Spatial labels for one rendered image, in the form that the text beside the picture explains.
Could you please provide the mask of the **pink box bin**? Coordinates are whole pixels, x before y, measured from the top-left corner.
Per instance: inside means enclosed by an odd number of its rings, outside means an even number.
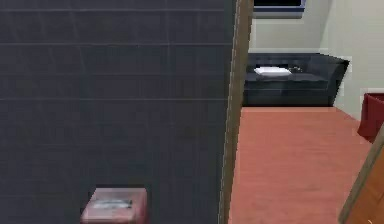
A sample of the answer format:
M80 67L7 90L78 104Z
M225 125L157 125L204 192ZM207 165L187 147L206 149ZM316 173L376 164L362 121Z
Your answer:
M147 224L145 188L97 188L80 216L80 224Z

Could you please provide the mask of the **white flat cushion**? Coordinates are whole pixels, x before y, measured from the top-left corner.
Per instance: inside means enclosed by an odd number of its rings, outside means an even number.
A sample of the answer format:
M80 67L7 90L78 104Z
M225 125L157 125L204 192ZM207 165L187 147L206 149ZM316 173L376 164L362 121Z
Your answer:
M277 77L277 76L289 76L291 72L286 68L281 67L258 67L254 71L258 75L268 76L268 77Z

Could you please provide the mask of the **black sofa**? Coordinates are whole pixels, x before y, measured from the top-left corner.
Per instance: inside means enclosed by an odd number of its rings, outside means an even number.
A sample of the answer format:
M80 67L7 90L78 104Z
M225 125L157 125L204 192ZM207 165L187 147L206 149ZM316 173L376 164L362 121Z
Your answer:
M249 53L243 106L331 107L349 64L320 53ZM303 72L267 77L254 71L258 67L300 67Z

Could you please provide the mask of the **dark window with blue frame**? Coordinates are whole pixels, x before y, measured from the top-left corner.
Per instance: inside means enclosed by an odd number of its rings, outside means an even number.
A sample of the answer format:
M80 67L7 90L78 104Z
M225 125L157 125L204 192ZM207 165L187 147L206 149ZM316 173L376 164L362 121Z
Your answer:
M254 0L253 16L258 19L300 19L306 0Z

